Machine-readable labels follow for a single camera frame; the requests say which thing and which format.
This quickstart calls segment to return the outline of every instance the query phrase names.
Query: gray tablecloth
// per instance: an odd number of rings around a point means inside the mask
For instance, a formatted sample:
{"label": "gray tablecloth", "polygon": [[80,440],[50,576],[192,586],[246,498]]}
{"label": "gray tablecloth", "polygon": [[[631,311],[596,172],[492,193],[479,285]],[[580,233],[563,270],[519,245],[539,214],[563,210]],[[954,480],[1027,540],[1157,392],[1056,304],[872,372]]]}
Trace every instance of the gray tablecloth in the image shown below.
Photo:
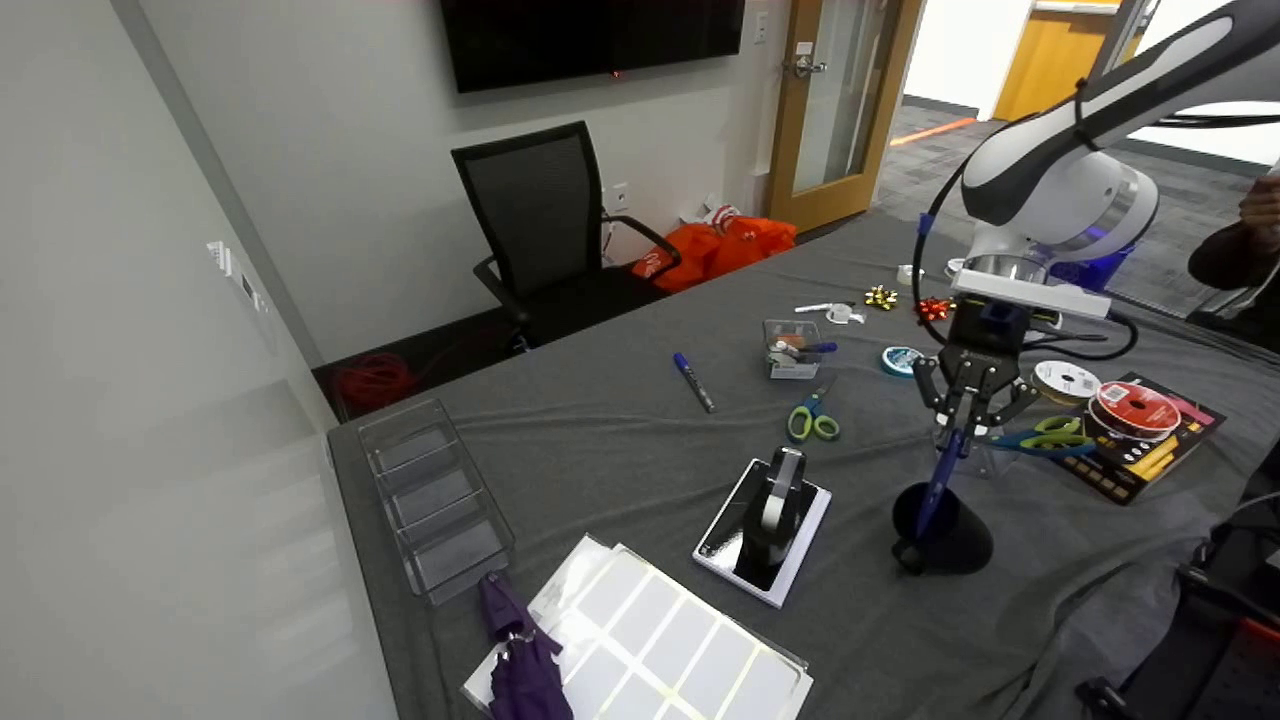
{"label": "gray tablecloth", "polygon": [[[888,554],[888,509],[937,464],[932,414],[918,386],[888,378],[877,358],[884,344],[932,344],[904,308],[870,311],[870,324],[844,330],[831,362],[828,414],[844,420],[844,440],[810,443],[810,480],[831,489],[831,513],[788,609],[769,609],[690,562],[738,472],[784,440],[784,414],[806,398],[763,378],[763,319],[892,285],[910,248],[910,226],[863,217],[392,414],[439,405],[454,417],[498,521],[514,533],[514,590],[525,597],[588,533],[635,548],[810,662],[816,687],[806,716],[1077,716],[1077,680],[1124,680],[1162,639],[1178,603],[1172,570],[1232,509],[1280,435],[1280,372],[1270,358],[1181,324],[1143,324],[1136,352],[1089,370],[1143,372],[1219,410],[1228,426],[1129,509],[1049,460],[975,454],[958,494],[988,521],[991,565],[971,576],[904,576]],[[718,398],[712,417],[671,372],[678,348]],[[334,433],[334,456],[400,712],[474,716],[462,683],[487,650],[478,597],[433,609],[403,590],[360,426],[368,420]]]}

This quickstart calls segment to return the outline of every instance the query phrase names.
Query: television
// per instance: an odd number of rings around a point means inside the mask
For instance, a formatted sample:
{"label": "television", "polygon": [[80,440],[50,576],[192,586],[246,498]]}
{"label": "television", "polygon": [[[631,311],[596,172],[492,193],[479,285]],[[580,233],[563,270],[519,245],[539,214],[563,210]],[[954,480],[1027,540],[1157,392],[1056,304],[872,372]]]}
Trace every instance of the television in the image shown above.
{"label": "television", "polygon": [[746,0],[439,0],[458,92],[738,56]]}

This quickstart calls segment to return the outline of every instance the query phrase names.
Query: white wall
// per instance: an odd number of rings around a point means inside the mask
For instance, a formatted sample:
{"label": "white wall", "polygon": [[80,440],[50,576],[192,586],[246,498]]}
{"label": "white wall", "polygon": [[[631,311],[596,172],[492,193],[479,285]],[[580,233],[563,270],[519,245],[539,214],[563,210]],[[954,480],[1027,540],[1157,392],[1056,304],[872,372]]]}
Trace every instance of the white wall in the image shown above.
{"label": "white wall", "polygon": [[492,308],[458,146],[586,117],[604,184],[624,179],[657,228],[708,195],[754,205],[769,170],[788,0],[749,0],[734,59],[483,96],[454,92],[437,0],[141,6],[322,362]]}
{"label": "white wall", "polygon": [[[1225,8],[1228,0],[1162,0],[1162,12],[1152,16],[1152,29],[1140,42],[1140,52],[1170,42],[1172,32],[1189,29],[1194,19]],[[1228,105],[1201,105],[1196,112],[1232,112],[1232,117],[1273,117],[1280,112],[1277,105],[1277,76],[1280,76],[1280,56],[1273,52],[1255,67],[1247,67],[1255,81],[1255,92],[1236,96]],[[1255,126],[1255,127],[1140,127],[1133,141],[1143,146],[1163,146],[1196,158],[1219,158],[1219,160],[1242,160],[1242,163],[1277,163],[1280,160],[1280,126]]]}
{"label": "white wall", "polygon": [[3,0],[0,96],[0,716],[392,716],[300,358],[112,6]]}
{"label": "white wall", "polygon": [[1034,0],[927,0],[904,92],[965,105],[988,121],[1027,12]]}

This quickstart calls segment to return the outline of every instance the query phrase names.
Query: pen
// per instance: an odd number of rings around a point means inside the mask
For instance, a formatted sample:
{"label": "pen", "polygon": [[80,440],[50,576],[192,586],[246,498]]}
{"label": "pen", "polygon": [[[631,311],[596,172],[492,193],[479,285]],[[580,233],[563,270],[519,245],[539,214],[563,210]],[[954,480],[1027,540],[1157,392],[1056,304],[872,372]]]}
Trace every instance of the pen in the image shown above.
{"label": "pen", "polygon": [[693,362],[685,352],[671,352],[678,372],[693,389],[693,398],[703,405],[703,414],[718,414],[712,392],[693,378]]}

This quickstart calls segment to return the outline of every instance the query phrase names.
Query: black office chair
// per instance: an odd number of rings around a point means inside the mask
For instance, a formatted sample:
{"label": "black office chair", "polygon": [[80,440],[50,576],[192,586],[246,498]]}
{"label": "black office chair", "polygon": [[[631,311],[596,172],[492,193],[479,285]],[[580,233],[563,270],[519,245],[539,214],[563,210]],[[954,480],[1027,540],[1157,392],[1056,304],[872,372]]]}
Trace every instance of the black office chair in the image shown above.
{"label": "black office chair", "polygon": [[478,275],[525,348],[663,295],[629,270],[602,266],[604,226],[651,242],[668,258],[659,272],[678,270],[681,252],[631,217],[604,217],[588,126],[458,148],[454,160],[492,248]]}

